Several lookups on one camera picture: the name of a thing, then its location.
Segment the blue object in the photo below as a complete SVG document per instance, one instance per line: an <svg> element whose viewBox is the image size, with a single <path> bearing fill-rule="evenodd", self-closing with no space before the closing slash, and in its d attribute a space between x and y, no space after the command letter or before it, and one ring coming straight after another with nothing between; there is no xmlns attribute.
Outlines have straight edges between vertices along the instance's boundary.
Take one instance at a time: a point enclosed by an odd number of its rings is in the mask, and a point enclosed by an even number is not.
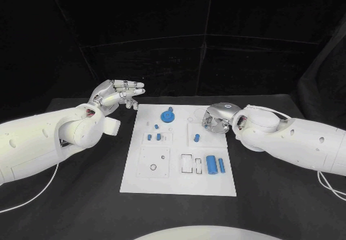
<svg viewBox="0 0 346 240"><path fill-rule="evenodd" d="M221 173L225 173L225 166L222 158L218 159Z"/></svg>
<svg viewBox="0 0 346 240"><path fill-rule="evenodd" d="M175 113L172 106L169 107L168 111L165 111L160 115L160 119L165 123L172 123L175 120Z"/></svg>
<svg viewBox="0 0 346 240"><path fill-rule="evenodd" d="M195 136L195 142L198 143L198 142L199 142L199 140L201 140L201 135L199 135L199 134L197 134L197 136Z"/></svg>
<svg viewBox="0 0 346 240"><path fill-rule="evenodd" d="M207 166L208 166L208 173L217 174L218 173L218 166L217 166L217 159L215 156L207 156Z"/></svg>

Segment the black table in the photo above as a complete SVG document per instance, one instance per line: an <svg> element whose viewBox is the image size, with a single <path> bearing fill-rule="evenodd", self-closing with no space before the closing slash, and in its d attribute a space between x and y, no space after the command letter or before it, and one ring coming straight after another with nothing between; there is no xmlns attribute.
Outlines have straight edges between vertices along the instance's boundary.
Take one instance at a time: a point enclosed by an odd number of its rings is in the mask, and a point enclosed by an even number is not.
<svg viewBox="0 0 346 240"><path fill-rule="evenodd" d="M48 111L86 99L54 99ZM289 95L139 97L140 104L264 106L303 118ZM346 239L346 202L318 181L318 173L266 152L248 150L227 134L237 197L120 193L137 112L120 106L119 135L104 134L96 147L61 163L54 182L25 207L0 215L2 239L130 240L163 229L218 225L282 239ZM47 185L55 167L0 187L0 208L29 200ZM345 177L326 175L346 190Z"/></svg>

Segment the white board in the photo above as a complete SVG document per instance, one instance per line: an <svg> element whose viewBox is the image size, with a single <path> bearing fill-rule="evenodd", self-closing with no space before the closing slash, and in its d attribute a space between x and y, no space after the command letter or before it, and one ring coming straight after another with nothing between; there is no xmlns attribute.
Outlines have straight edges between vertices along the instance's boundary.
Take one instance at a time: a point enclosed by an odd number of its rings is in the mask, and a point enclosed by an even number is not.
<svg viewBox="0 0 346 240"><path fill-rule="evenodd" d="M165 123L162 113L169 107L173 107L175 121ZM207 109L208 106L198 105L140 104L122 193L237 196L227 137L205 130L202 118ZM217 158L218 174L208 173L209 155ZM225 173L221 173L220 158Z"/></svg>

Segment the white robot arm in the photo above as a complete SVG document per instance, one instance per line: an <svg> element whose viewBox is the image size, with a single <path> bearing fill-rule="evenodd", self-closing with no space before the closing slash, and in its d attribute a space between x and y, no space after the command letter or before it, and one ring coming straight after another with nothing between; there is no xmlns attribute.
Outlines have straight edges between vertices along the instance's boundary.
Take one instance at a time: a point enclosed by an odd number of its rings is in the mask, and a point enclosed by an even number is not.
<svg viewBox="0 0 346 240"><path fill-rule="evenodd" d="M116 136L122 122L110 117L120 104L137 110L133 96L145 84L107 80L88 103L0 124L0 184L24 179L91 148L103 133Z"/></svg>
<svg viewBox="0 0 346 240"><path fill-rule="evenodd" d="M202 125L220 134L227 133L231 126L235 138L250 150L266 151L303 168L346 176L345 130L290 118L270 108L248 105L241 109L227 102L209 106Z"/></svg>

